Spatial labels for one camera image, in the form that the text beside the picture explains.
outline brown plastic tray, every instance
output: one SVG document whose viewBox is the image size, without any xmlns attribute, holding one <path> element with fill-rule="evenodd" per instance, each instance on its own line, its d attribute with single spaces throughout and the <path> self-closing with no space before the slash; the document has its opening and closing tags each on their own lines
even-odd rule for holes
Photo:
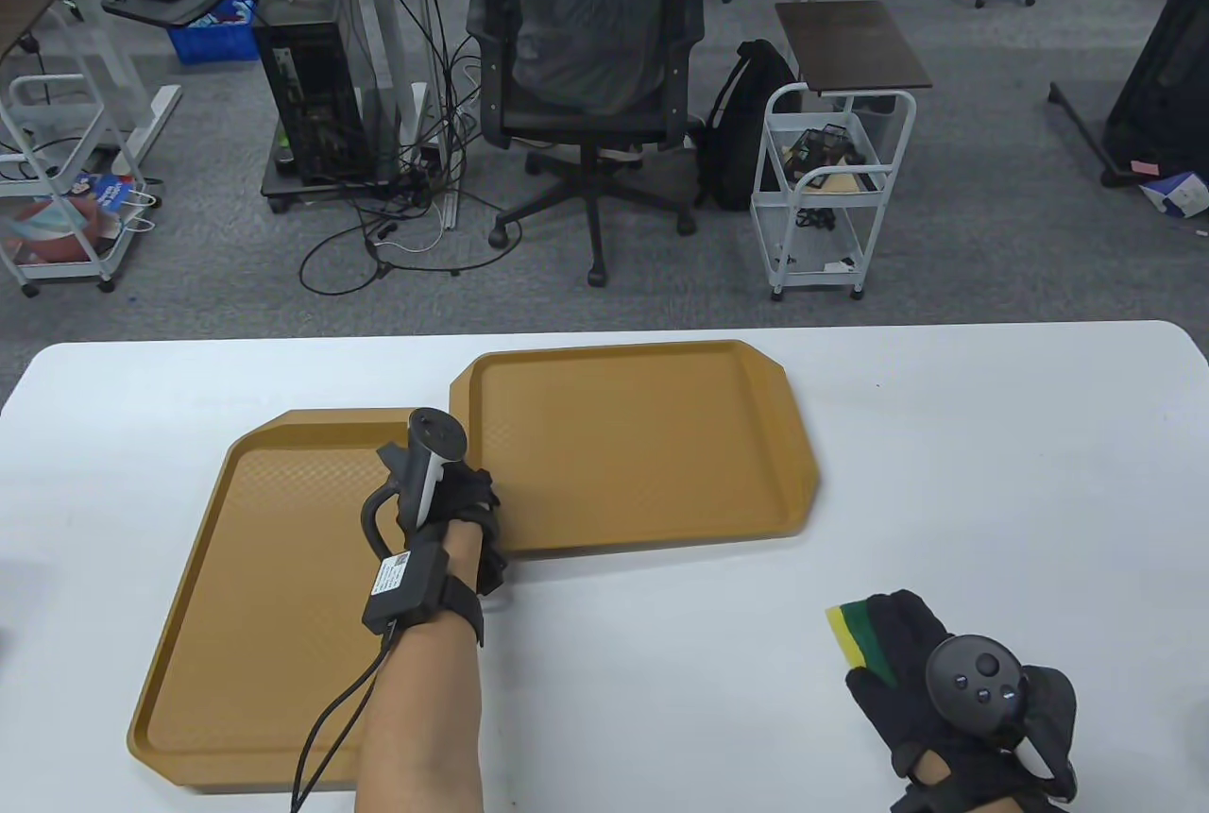
<svg viewBox="0 0 1209 813">
<path fill-rule="evenodd" d="M 485 354 L 450 411 L 514 553 L 781 536 L 818 486 L 785 369 L 744 342 Z"/>
<path fill-rule="evenodd" d="M 378 651 L 360 622 L 378 566 L 360 507 L 386 480 L 376 448 L 406 442 L 407 415 L 291 411 L 231 446 L 131 722 L 138 760 L 201 790 L 289 786 L 316 716 Z M 360 726 L 323 784 L 354 780 L 359 745 Z"/>
<path fill-rule="evenodd" d="M 487 354 L 450 398 L 511 553 L 777 536 L 818 484 L 783 369 L 741 342 Z M 131 722 L 139 761 L 199 790 L 289 786 L 316 715 L 378 648 L 359 514 L 409 413 L 291 411 L 231 448 Z M 354 780 L 359 746 L 357 727 L 324 785 Z"/>
</svg>

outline dark wooden tabletop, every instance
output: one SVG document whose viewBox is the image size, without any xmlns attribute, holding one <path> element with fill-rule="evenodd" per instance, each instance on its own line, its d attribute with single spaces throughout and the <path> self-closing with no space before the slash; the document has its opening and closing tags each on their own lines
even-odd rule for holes
<svg viewBox="0 0 1209 813">
<path fill-rule="evenodd" d="M 880 1 L 798 1 L 776 15 L 815 92 L 931 88 L 932 80 Z"/>
<path fill-rule="evenodd" d="M 8 57 L 18 39 L 53 5 L 54 0 L 0 0 L 0 60 Z"/>
</svg>

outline vr controller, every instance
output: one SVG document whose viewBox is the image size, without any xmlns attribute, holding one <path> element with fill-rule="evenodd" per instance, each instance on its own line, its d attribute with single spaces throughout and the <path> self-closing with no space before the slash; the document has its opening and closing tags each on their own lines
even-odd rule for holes
<svg viewBox="0 0 1209 813">
<path fill-rule="evenodd" d="M 1070 763 L 1075 737 L 1075 687 L 1055 668 L 1022 665 L 988 636 L 950 636 L 932 651 L 927 693 L 958 731 L 1011 750 L 1057 801 L 1075 798 Z"/>
<path fill-rule="evenodd" d="M 465 450 L 462 423 L 432 406 L 421 406 L 407 417 L 406 448 L 394 442 L 378 448 L 378 457 L 389 477 L 361 506 L 361 530 L 378 558 L 394 554 L 377 527 L 378 508 L 392 497 L 398 497 L 399 529 L 410 535 L 423 527 L 445 465 L 465 459 Z"/>
</svg>

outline office chair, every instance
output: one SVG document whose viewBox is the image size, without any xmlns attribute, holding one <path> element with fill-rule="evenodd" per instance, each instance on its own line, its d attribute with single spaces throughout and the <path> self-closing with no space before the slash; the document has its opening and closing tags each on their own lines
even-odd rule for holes
<svg viewBox="0 0 1209 813">
<path fill-rule="evenodd" d="M 516 82 L 513 65 L 523 11 L 523 0 L 470 0 L 467 33 L 479 41 L 482 58 L 479 105 L 484 139 L 501 149 L 508 149 L 513 137 L 579 145 L 579 162 L 574 165 L 545 154 L 528 154 L 525 160 L 527 174 L 550 171 L 561 178 L 560 183 L 530 203 L 498 214 L 487 242 L 502 250 L 508 244 L 505 226 L 509 223 L 578 196 L 586 204 L 591 236 L 592 266 L 588 272 L 588 283 L 604 287 L 608 272 L 601 244 L 598 201 L 602 196 L 675 213 L 678 235 L 692 235 L 696 230 L 687 201 L 677 203 L 619 183 L 613 175 L 618 166 L 602 161 L 600 151 L 625 149 L 631 144 L 659 144 L 660 149 L 670 149 L 683 143 L 688 126 L 688 54 L 693 45 L 705 36 L 702 0 L 663 0 L 661 11 L 656 11 L 660 27 L 658 60 L 663 65 L 663 82 L 649 96 L 626 105 L 618 114 L 586 114 L 551 104 Z"/>
</svg>

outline label sticker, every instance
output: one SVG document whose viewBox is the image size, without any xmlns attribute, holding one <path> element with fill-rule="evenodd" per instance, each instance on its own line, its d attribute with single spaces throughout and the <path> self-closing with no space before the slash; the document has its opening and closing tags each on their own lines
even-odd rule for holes
<svg viewBox="0 0 1209 813">
<path fill-rule="evenodd" d="M 407 555 L 410 554 L 411 553 L 399 553 L 382 560 L 382 564 L 378 566 L 377 578 L 374 581 L 374 588 L 370 590 L 370 595 L 377 595 L 378 593 L 384 593 L 387 589 L 394 589 L 403 582 L 403 572 L 407 570 Z"/>
</svg>

